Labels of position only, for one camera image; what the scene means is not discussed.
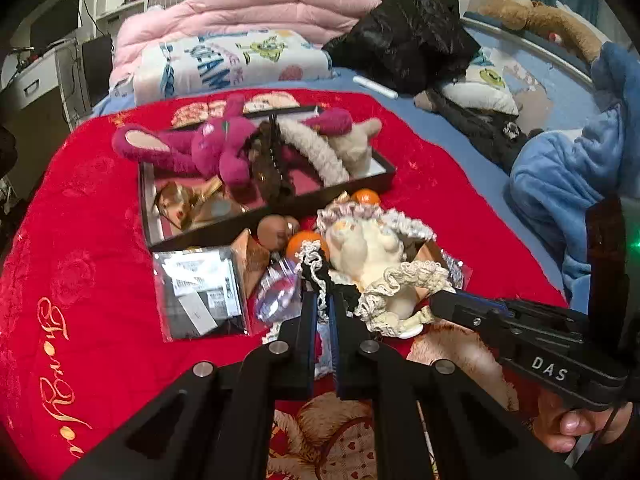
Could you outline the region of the person's right hand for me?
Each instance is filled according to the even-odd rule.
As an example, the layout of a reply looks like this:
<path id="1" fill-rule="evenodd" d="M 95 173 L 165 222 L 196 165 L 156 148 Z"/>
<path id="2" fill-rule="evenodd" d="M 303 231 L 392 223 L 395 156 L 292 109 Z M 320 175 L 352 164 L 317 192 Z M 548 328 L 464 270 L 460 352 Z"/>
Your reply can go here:
<path id="1" fill-rule="evenodd" d="M 577 440 L 586 434 L 596 434 L 598 443 L 610 444 L 626 430 L 634 414 L 634 404 L 603 412 L 567 408 L 556 394 L 541 390 L 538 396 L 538 415 L 533 421 L 533 433 L 551 451 L 568 453 Z"/>

